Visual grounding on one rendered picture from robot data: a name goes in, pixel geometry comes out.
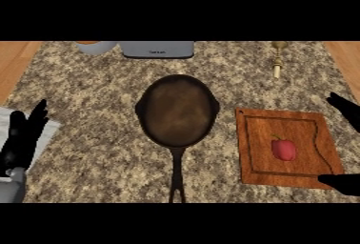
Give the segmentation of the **brown wooden cutting board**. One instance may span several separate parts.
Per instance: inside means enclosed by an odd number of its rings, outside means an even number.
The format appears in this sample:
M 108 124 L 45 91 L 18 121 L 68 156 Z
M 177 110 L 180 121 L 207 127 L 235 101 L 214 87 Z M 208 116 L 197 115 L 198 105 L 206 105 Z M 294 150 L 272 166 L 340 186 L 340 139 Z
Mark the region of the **brown wooden cutting board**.
M 245 108 L 235 113 L 242 183 L 331 190 L 318 176 L 346 171 L 324 114 Z M 284 140 L 296 146 L 291 161 L 272 152 L 272 141 Z

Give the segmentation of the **white cloth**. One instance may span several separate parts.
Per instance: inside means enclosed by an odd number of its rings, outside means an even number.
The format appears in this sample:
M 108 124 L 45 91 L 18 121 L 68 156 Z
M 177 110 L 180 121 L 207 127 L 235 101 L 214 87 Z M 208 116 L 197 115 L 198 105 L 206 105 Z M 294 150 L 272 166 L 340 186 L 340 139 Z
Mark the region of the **white cloth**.
M 14 111 L 15 111 L 14 109 L 0 107 L 0 150 L 3 149 L 6 140 L 9 138 L 11 114 Z M 58 132 L 59 128 L 61 128 L 61 124 L 57 121 L 49 120 L 45 125 L 42 137 L 39 139 L 37 149 L 36 149 L 31 165 L 30 165 L 28 170 L 26 171 L 27 173 L 30 173 L 30 171 L 37 163 L 37 160 L 42 157 L 48 144 L 49 144 L 52 137 L 54 137 L 55 133 Z

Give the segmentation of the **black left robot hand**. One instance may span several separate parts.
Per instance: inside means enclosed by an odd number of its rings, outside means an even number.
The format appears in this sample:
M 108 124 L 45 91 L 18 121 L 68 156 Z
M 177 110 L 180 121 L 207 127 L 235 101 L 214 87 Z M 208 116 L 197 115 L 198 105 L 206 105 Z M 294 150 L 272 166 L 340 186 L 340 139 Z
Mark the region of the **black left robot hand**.
M 0 177 L 9 177 L 15 168 L 27 170 L 31 165 L 37 143 L 49 118 L 43 99 L 26 116 L 23 111 L 11 113 L 9 137 L 0 150 Z

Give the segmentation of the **dark cast iron pan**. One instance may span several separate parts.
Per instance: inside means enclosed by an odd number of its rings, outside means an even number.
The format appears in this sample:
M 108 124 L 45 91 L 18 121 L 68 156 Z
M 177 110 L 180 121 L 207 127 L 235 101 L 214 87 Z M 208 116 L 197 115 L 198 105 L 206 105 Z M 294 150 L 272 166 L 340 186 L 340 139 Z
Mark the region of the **dark cast iron pan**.
M 136 102 L 135 113 L 147 136 L 172 153 L 169 202 L 173 202 L 175 192 L 180 193 L 180 201 L 186 202 L 182 157 L 186 149 L 211 132 L 220 113 L 220 102 L 195 77 L 173 74 L 148 87 Z

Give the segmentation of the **red bell pepper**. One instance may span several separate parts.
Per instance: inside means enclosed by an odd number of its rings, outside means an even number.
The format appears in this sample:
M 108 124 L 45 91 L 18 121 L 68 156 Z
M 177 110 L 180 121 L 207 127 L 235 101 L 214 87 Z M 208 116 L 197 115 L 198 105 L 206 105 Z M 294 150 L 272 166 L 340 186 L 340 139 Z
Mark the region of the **red bell pepper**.
M 272 140 L 272 152 L 278 159 L 284 161 L 293 161 L 297 157 L 297 148 L 291 140 L 282 139 L 273 134 Z

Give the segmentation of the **pale grey appliance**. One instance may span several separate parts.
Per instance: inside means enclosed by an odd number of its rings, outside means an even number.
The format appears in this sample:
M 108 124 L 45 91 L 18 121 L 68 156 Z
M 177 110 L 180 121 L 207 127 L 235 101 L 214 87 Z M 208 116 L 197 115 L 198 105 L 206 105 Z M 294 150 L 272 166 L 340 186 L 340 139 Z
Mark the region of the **pale grey appliance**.
M 191 58 L 194 41 L 121 41 L 123 54 L 132 58 Z

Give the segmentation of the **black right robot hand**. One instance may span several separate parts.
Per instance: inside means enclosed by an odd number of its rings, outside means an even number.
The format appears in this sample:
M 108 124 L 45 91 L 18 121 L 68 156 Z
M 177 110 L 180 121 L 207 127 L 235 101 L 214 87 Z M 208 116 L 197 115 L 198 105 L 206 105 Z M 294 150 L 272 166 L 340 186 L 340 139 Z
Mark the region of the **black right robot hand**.
M 360 106 L 334 92 L 331 92 L 327 101 L 341 112 L 353 129 L 360 133 Z M 344 195 L 360 196 L 360 173 L 322 174 L 318 177 L 318 181 L 331 186 Z

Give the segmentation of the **pale grey round container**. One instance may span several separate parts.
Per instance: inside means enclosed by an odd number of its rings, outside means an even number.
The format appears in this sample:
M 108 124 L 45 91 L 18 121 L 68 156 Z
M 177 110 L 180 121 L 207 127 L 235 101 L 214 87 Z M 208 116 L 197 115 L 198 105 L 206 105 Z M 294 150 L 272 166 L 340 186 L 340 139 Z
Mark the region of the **pale grey round container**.
M 98 55 L 114 49 L 117 41 L 76 41 L 76 45 L 83 53 Z

